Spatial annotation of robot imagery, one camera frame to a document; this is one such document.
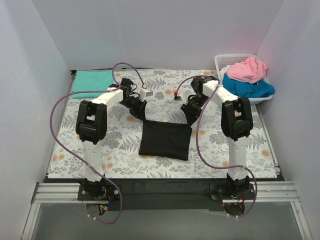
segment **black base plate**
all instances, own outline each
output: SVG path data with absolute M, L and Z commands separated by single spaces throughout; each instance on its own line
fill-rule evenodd
M 116 190 L 115 186 L 113 186 L 111 184 L 106 184 L 106 185 L 104 185 L 104 187 L 105 187 L 108 195 L 112 197 L 112 201 L 119 201 L 120 200 L 119 194 L 114 194 L 114 192 Z M 97 199 L 93 198 L 92 196 L 90 196 L 90 194 L 84 189 L 83 186 L 80 186 L 77 200 L 79 200 L 79 201 L 97 201 L 97 202 L 99 202 L 101 200 L 108 200 L 108 199 L 97 200 Z
M 217 180 L 215 182 L 210 183 L 210 190 L 211 190 L 211 198 L 212 200 L 229 200 L 231 199 L 230 195 L 221 194 L 228 189 L 227 186 L 228 182 L 226 180 Z M 249 189 L 244 192 L 245 199 L 253 200 L 255 196 L 254 186 L 252 184 L 249 185 Z

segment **black cloth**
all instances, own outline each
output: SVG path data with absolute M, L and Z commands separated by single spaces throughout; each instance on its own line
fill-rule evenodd
M 187 161 L 191 133 L 188 124 L 145 120 L 139 155 Z

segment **cable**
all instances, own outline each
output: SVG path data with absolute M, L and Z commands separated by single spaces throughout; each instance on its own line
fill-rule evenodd
M 113 91 L 116 91 L 116 90 L 119 90 L 120 89 L 120 84 L 119 82 L 117 82 L 116 78 L 115 78 L 115 67 L 119 64 L 122 64 L 121 63 L 117 63 L 116 65 L 113 66 L 112 68 L 112 77 L 113 77 L 113 80 L 115 81 L 115 83 L 118 85 L 118 87 L 116 89 L 113 89 L 112 91 L 110 90 L 106 90 L 106 91 L 75 91 L 75 92 L 71 92 L 63 97 L 61 97 L 58 101 L 56 101 L 56 103 L 54 104 L 52 110 L 51 110 L 51 114 L 50 114 L 50 131 L 51 131 L 51 134 L 54 138 L 54 140 L 64 149 L 66 150 L 68 153 L 70 153 L 71 155 L 75 156 L 76 158 L 80 159 L 84 164 L 86 164 L 92 171 L 94 171 L 98 176 L 102 177 L 104 180 L 106 180 L 107 182 L 109 182 L 110 184 L 112 184 L 115 189 L 117 189 L 119 191 L 119 197 L 120 197 L 120 208 L 119 208 L 119 213 L 118 215 L 116 216 L 116 218 L 113 220 L 113 221 L 105 221 L 101 218 L 98 218 L 98 217 L 95 217 L 95 216 L 92 216 L 92 215 L 89 215 L 90 217 L 92 218 L 95 218 L 96 220 L 104 223 L 104 224 L 114 224 L 120 217 L 120 214 L 121 214 L 121 211 L 122 211 L 122 208 L 123 208 L 123 199 L 122 199 L 122 194 L 121 194 L 121 191 L 119 189 L 119 187 L 113 182 L 111 181 L 110 179 L 106 178 L 104 175 L 100 174 L 100 172 L 98 172 L 93 166 L 91 166 L 86 160 L 84 160 L 82 157 L 80 157 L 79 155 L 75 154 L 73 151 L 71 151 L 69 148 L 67 148 L 64 144 L 62 144 L 62 142 L 59 141 L 59 139 L 57 138 L 56 134 L 55 134 L 55 131 L 54 131 L 54 127 L 53 127 L 53 116 L 54 116 L 54 112 L 58 106 L 58 104 L 65 98 L 71 96 L 71 95 L 75 95 L 75 94 L 86 94 L 86 93 L 110 93 L 110 92 L 113 92 Z
M 210 200 L 213 200 L 213 201 L 215 201 L 215 199 L 212 199 L 212 196 L 211 196 L 211 194 L 210 193 L 208 193 L 207 191 L 210 191 L 210 193 L 212 192 L 212 189 L 210 189 L 210 188 L 207 188 L 206 190 L 204 190 L 204 193 L 208 196 L 208 198 L 210 199 Z M 237 202 L 231 202 L 230 204 L 238 204 L 239 202 L 240 202 L 240 200 L 241 200 L 241 196 L 238 198 L 238 200 L 237 200 Z
M 111 199 L 109 200 L 108 204 L 106 205 L 107 208 L 109 207 L 110 203 L 112 202 L 112 199 L 113 199 L 113 198 L 111 198 Z
M 135 90 L 138 88 L 138 85 L 137 85 L 137 84 L 134 83 L 134 84 L 132 84 L 132 85 L 135 85 L 135 89 L 132 89 L 130 93 L 132 93 L 133 91 L 135 91 Z
M 197 152 L 198 152 L 198 154 L 199 154 L 199 157 L 200 157 L 200 159 L 202 160 L 202 162 L 203 162 L 205 165 L 207 165 L 208 167 L 210 167 L 210 168 L 218 169 L 218 170 L 232 169 L 232 168 L 243 168 L 243 169 L 247 170 L 247 171 L 251 174 L 252 179 L 253 179 L 253 181 L 254 181 L 255 193 L 254 193 L 254 197 L 253 197 L 252 204 L 251 204 L 251 206 L 249 207 L 249 209 L 248 209 L 246 212 L 244 212 L 243 214 L 241 214 L 240 216 L 233 216 L 233 217 L 235 217 L 235 218 L 237 218 L 237 217 L 240 218 L 240 217 L 244 217 L 245 215 L 247 215 L 247 214 L 252 210 L 252 208 L 254 207 L 255 202 L 256 202 L 256 200 L 257 200 L 258 183 L 257 183 L 257 180 L 256 180 L 253 172 L 252 172 L 248 167 L 243 166 L 243 165 L 213 166 L 213 165 L 209 164 L 209 163 L 203 158 L 203 156 L 201 155 L 201 152 L 200 152 L 200 147 L 199 147 L 199 128 L 200 128 L 201 118 L 202 118 L 202 116 L 203 116 L 203 114 L 204 114 L 204 112 L 205 112 L 205 109 L 206 109 L 208 103 L 210 102 L 210 100 L 212 99 L 212 97 L 215 95 L 215 93 L 217 92 L 218 88 L 220 87 L 221 81 L 220 81 L 219 79 L 218 79 L 217 81 L 218 81 L 218 84 L 217 84 L 216 88 L 213 90 L 212 94 L 210 95 L 210 97 L 207 99 L 207 101 L 206 101 L 205 104 L 203 105 L 202 111 L 201 111 L 200 116 L 199 116 L 199 118 L 198 118 L 198 122 L 197 122 L 197 125 L 196 125 L 196 131 L 195 131 L 196 150 L 197 150 Z
M 196 96 L 196 95 L 189 95 L 189 96 L 188 96 L 188 101 L 190 101 L 190 98 L 192 98 L 192 97 L 194 97 L 194 96 Z
M 242 200 L 242 202 L 240 204 L 243 204 L 245 202 L 245 200 L 246 200 L 246 194 L 244 193 L 243 194 L 243 200 Z
M 137 94 L 137 95 L 139 96 L 139 98 L 140 98 L 140 94 L 139 94 L 139 93 L 137 93 L 137 92 L 135 92 L 135 91 L 132 91 L 132 92 L 130 93 L 130 95 L 133 95 L 133 94 Z
M 240 202 L 240 200 L 241 200 L 241 196 L 239 197 L 238 201 L 236 201 L 236 202 L 231 202 L 231 203 L 228 202 L 228 204 L 237 205 L 237 204 Z
M 113 72 L 114 72 L 116 66 L 118 66 L 118 65 L 120 65 L 120 64 L 128 65 L 128 66 L 130 66 L 133 70 L 135 70 L 136 74 L 138 74 L 138 76 L 139 76 L 139 78 L 140 78 L 140 80 L 141 80 L 142 88 L 143 88 L 143 89 L 146 89 L 146 88 L 144 87 L 144 86 L 145 86 L 145 82 L 142 80 L 142 77 L 140 76 L 140 73 L 138 72 L 138 70 L 137 70 L 134 66 L 132 66 L 131 64 L 126 63 L 126 62 L 118 62 L 116 65 L 113 66 L 113 69 L 112 69 L 113 80 L 115 80 L 115 77 L 114 77 Z
M 100 205 L 98 205 L 98 209 L 99 209 L 99 216 L 102 216 L 103 213 L 101 212 Z
M 95 198 L 95 197 L 94 197 L 94 199 L 95 199 L 95 200 L 101 200 L 101 199 L 103 199 L 106 195 L 107 195 L 107 190 L 105 189 L 105 190 L 104 190 L 104 195 L 103 195 L 102 197 L 100 197 L 100 198 Z
M 186 78 L 185 80 L 183 80 L 183 81 L 179 84 L 179 86 L 176 88 L 175 92 L 178 93 L 178 91 L 179 91 L 180 87 L 182 86 L 182 84 L 184 84 L 186 81 L 188 81 L 188 80 L 190 80 L 190 79 L 193 79 L 193 78 L 196 78 L 196 77 L 208 77 L 208 76 L 206 76 L 206 75 L 190 76 L 190 77 Z

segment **green cloth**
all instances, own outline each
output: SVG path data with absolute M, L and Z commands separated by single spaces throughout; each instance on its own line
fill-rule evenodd
M 106 91 L 114 82 L 112 71 L 77 71 L 72 92 L 79 91 Z M 102 93 L 78 93 L 73 99 L 97 98 Z

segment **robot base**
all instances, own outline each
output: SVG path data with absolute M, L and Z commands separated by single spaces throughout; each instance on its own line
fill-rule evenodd
M 238 197 L 230 193 L 230 185 L 225 179 L 215 180 L 210 184 L 209 189 L 212 200 L 230 200 Z M 250 184 L 249 188 L 243 191 L 243 194 L 245 194 L 246 200 L 253 200 L 255 196 L 254 186 Z

